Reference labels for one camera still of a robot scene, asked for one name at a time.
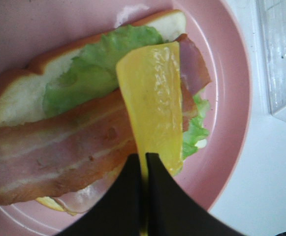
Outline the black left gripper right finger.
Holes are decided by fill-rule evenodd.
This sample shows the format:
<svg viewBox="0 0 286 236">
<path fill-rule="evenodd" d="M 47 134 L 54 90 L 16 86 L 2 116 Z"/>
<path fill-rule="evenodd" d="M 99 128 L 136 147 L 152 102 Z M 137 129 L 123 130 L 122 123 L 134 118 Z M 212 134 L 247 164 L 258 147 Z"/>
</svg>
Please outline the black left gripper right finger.
<svg viewBox="0 0 286 236">
<path fill-rule="evenodd" d="M 159 155 L 146 153 L 149 236 L 241 236 L 188 196 Z"/>
</svg>

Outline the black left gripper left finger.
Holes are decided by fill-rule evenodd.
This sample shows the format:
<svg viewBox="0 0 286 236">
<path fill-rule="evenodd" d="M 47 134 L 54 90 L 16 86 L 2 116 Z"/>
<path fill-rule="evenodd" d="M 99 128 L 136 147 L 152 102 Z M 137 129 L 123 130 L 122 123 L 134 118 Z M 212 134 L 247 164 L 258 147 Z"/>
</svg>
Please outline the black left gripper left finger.
<svg viewBox="0 0 286 236">
<path fill-rule="evenodd" d="M 95 206 L 58 235 L 140 235 L 140 193 L 139 157 L 137 154 L 131 154 L 115 182 Z"/>
</svg>

